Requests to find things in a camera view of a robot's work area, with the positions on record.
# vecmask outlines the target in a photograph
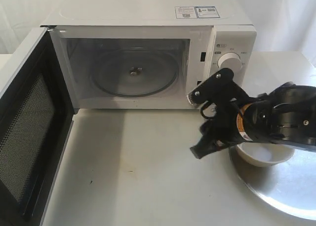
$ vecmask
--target orange label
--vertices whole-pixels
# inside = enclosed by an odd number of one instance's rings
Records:
[[[247,110],[247,108],[251,105],[252,103],[246,104],[245,106],[243,106],[241,108],[241,113],[244,114],[245,111]],[[236,125],[237,125],[237,129],[239,131],[239,134],[241,135],[241,137],[243,137],[246,141],[252,141],[252,139],[247,135],[244,127],[243,127],[243,119],[241,117],[241,115],[238,113],[237,114],[237,118],[236,118]]]

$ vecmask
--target mesh screen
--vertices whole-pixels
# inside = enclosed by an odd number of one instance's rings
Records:
[[[42,74],[0,139],[0,180],[20,202],[54,115]]]

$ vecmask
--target control panel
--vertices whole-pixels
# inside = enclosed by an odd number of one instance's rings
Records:
[[[207,54],[208,68],[203,79],[219,69],[230,68],[235,74],[234,81],[241,85],[256,35],[256,30],[251,25],[214,26],[210,38],[212,47]]]

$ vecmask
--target white backdrop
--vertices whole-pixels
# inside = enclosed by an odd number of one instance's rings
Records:
[[[61,0],[0,0],[0,53],[12,53]],[[299,50],[316,65],[316,0],[237,0],[258,35],[254,50]]]

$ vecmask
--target white bowl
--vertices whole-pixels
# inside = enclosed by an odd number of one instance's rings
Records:
[[[289,160],[295,149],[283,144],[245,142],[237,145],[243,160],[257,167],[269,167]]]

